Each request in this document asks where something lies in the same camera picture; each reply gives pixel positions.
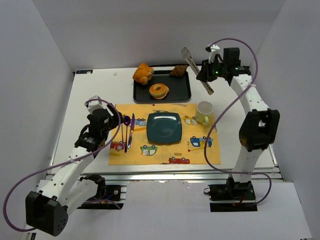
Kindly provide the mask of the metal serving tongs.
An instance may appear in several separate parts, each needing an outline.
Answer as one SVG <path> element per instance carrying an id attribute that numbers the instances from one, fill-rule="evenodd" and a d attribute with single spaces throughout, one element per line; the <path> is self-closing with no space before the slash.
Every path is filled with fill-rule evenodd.
<path id="1" fill-rule="evenodd" d="M 188 63 L 190 68 L 193 70 L 195 75 L 198 76 L 198 74 L 200 73 L 200 70 L 199 70 L 198 66 L 196 65 L 196 63 L 194 62 L 191 53 L 189 52 L 189 50 L 186 47 L 184 47 L 181 50 L 181 55 L 182 55 L 182 58 Z M 200 83 L 202 84 L 202 86 L 205 88 L 205 90 L 207 91 L 207 93 L 209 95 L 212 95 L 214 93 L 214 90 L 210 87 L 210 85 L 207 82 L 201 81 Z"/>

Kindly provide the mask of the orange bread roll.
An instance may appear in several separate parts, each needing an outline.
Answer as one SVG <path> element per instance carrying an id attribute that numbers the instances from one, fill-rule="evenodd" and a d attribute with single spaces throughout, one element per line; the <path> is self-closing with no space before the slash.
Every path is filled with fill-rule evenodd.
<path id="1" fill-rule="evenodd" d="M 142 85 L 146 85 L 154 74 L 154 68 L 148 66 L 145 62 L 141 63 L 133 74 L 133 80 Z"/>

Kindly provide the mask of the dark brown bread piece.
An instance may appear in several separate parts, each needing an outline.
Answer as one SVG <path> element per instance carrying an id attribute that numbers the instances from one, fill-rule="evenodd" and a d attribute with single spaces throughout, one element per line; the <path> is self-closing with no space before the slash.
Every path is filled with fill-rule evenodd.
<path id="1" fill-rule="evenodd" d="M 187 68 L 188 68 L 188 65 L 177 65 L 169 73 L 169 75 L 174 78 L 181 78 L 185 74 Z"/>

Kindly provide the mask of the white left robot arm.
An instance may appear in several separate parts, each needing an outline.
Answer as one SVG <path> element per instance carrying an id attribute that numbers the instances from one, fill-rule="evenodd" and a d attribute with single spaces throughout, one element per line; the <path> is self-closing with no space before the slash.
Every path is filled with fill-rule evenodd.
<path id="1" fill-rule="evenodd" d="M 97 174 L 81 177 L 98 153 L 111 141 L 109 132 L 119 130 L 123 123 L 121 113 L 114 105 L 102 101 L 86 102 L 89 124 L 80 132 L 68 163 L 61 166 L 52 179 L 38 191 L 31 191 L 25 198 L 27 225 L 58 236 L 66 227 L 69 216 L 90 198 L 103 194 L 105 179 Z"/>

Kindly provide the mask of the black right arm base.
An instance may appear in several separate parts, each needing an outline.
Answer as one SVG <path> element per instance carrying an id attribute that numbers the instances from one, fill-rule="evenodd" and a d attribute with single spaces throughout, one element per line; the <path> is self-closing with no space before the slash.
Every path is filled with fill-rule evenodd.
<path id="1" fill-rule="evenodd" d="M 231 190 L 226 184 L 210 184 L 203 190 L 209 196 L 212 213 L 256 212 L 256 195 L 251 185 L 245 190 Z"/>

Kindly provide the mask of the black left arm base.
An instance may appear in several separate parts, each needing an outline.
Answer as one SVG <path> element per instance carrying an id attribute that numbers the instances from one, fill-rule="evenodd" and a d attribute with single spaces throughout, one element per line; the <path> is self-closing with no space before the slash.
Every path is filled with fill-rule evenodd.
<path id="1" fill-rule="evenodd" d="M 78 209 L 121 210 L 123 208 L 127 192 L 125 185 L 106 183 L 106 179 L 98 174 L 81 176 L 78 184 L 83 180 L 91 180 L 98 185 L 97 193 L 82 203 Z"/>

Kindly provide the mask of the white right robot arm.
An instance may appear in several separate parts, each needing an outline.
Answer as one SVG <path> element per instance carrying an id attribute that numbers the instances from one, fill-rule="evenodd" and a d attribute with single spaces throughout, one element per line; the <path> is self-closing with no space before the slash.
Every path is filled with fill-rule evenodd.
<path id="1" fill-rule="evenodd" d="M 203 60 L 197 80 L 212 82 L 223 78 L 237 94 L 245 113 L 239 129 L 240 153 L 230 177 L 237 185 L 247 185 L 251 181 L 257 160 L 265 149 L 275 141 L 280 120 L 278 110 L 272 110 L 262 100 L 248 66 L 242 65 L 237 47 L 220 48 L 214 44 L 207 48 L 208 59 Z"/>

